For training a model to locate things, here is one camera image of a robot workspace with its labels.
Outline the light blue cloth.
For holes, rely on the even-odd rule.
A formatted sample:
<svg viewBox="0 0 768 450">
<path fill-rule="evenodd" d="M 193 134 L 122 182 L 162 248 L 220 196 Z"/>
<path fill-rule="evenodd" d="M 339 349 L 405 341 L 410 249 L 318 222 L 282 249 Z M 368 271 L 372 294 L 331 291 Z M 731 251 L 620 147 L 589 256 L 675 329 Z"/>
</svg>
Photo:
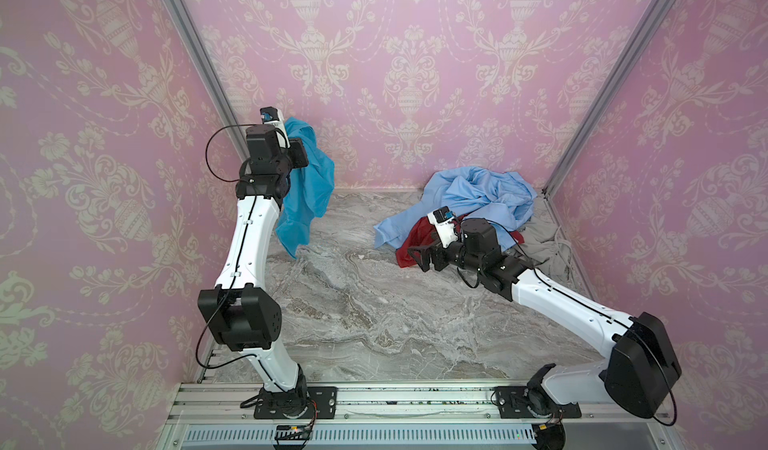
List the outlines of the light blue cloth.
<svg viewBox="0 0 768 450">
<path fill-rule="evenodd" d="M 535 189 L 516 172 L 499 173 L 475 166 L 435 173 L 418 203 L 374 226 L 374 246 L 402 247 L 412 228 L 429 213 L 446 206 L 454 215 L 486 219 L 497 231 L 503 250 L 510 236 L 534 214 Z"/>
</svg>

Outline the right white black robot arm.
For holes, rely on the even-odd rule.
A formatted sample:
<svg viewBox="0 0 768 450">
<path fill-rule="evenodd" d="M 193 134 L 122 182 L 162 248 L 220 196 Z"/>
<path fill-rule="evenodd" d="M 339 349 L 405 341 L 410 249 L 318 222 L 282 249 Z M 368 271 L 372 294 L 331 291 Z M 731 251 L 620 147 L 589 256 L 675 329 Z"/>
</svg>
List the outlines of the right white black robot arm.
<svg viewBox="0 0 768 450">
<path fill-rule="evenodd" d="M 407 249 L 422 271 L 453 266 L 460 276 L 472 273 L 473 287 L 538 312 L 599 353 L 593 363 L 542 366 L 522 397 L 531 414 L 559 420 L 568 406 L 614 403 L 635 417 L 654 419 L 665 402 L 675 400 L 682 369 L 659 318 L 599 304 L 543 275 L 525 254 L 504 253 L 486 219 L 457 223 L 445 208 L 429 218 L 435 241 Z"/>
</svg>

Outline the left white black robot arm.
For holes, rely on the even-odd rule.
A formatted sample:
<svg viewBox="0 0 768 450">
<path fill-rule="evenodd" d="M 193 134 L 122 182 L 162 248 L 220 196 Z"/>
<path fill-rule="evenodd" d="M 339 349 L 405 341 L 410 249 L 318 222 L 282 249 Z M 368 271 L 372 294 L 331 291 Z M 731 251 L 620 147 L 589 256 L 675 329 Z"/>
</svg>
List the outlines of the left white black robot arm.
<svg viewBox="0 0 768 450">
<path fill-rule="evenodd" d="M 290 190 L 290 174 L 307 165 L 298 139 L 281 123 L 246 127 L 248 156 L 234 179 L 236 224 L 223 268 L 213 286 L 200 291 L 198 309 L 214 341 L 247 361 L 262 387 L 242 402 L 255 418 L 297 419 L 312 404 L 301 366 L 281 338 L 281 306 L 267 293 L 266 260 L 274 227 Z"/>
</svg>

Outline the teal cloth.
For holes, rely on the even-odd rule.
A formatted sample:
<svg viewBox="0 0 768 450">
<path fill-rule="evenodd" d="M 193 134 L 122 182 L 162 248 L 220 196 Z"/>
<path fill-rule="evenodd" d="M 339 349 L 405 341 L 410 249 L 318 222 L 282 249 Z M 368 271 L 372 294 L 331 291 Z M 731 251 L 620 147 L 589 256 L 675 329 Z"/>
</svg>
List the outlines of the teal cloth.
<svg viewBox="0 0 768 450">
<path fill-rule="evenodd" d="M 312 221 L 326 213 L 335 188 L 335 165 L 318 147 L 315 131 L 308 123 L 291 117 L 285 128 L 289 138 L 302 141 L 308 157 L 307 167 L 291 171 L 291 188 L 275 228 L 281 245 L 295 258 L 298 247 L 310 242 Z"/>
</svg>

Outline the dark red cloth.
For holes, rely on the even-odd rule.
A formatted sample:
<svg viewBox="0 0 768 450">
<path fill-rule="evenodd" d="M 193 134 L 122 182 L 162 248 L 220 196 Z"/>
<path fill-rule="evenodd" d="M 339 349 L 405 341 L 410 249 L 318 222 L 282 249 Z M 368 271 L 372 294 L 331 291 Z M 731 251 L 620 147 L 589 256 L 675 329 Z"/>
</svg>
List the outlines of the dark red cloth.
<svg viewBox="0 0 768 450">
<path fill-rule="evenodd" d="M 458 229 L 459 223 L 462 222 L 467 216 L 468 214 L 458 216 L 457 223 L 455 223 L 454 226 Z M 516 243 L 525 243 L 524 236 L 518 230 L 502 230 L 501 237 L 505 236 L 512 238 Z M 396 250 L 395 258 L 397 265 L 400 268 L 417 266 L 417 262 L 409 255 L 408 249 L 411 247 L 432 245 L 435 242 L 440 242 L 435 226 L 429 221 L 428 216 L 421 217 L 411 228 L 401 247 Z"/>
</svg>

